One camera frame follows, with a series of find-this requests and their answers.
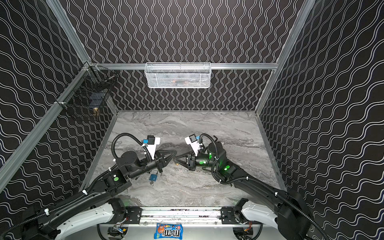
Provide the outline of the blue padlock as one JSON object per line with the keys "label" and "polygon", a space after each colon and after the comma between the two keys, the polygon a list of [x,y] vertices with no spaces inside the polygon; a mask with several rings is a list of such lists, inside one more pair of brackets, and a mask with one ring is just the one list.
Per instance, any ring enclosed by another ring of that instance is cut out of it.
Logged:
{"label": "blue padlock", "polygon": [[150,182],[156,182],[158,178],[158,174],[151,174],[149,177]]}

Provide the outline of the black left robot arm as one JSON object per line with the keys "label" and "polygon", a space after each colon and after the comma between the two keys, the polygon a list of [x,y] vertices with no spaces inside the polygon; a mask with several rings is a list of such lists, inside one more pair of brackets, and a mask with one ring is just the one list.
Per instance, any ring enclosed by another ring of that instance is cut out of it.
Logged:
{"label": "black left robot arm", "polygon": [[[116,153],[116,143],[122,137],[133,139],[145,151],[139,159],[135,151]],[[88,187],[68,199],[45,208],[30,207],[23,221],[1,233],[8,240],[9,233],[19,230],[23,240],[62,240],[73,233],[94,225],[122,224],[131,219],[123,201],[117,196],[132,186],[139,176],[163,169],[177,155],[175,150],[157,150],[160,139],[148,135],[140,141],[130,133],[117,135],[111,144],[115,164],[97,176]]]}

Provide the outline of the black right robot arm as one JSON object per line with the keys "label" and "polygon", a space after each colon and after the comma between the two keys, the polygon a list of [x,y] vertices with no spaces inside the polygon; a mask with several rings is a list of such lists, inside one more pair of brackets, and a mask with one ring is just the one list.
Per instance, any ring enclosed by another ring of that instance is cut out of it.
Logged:
{"label": "black right robot arm", "polygon": [[285,239],[308,240],[310,227],[317,229],[325,240],[329,239],[298,192],[279,190],[251,176],[227,157],[216,137],[201,134],[188,136],[185,140],[192,150],[175,157],[176,163],[190,171],[201,167],[209,171],[219,184],[233,185],[259,200],[272,211],[271,221]]}

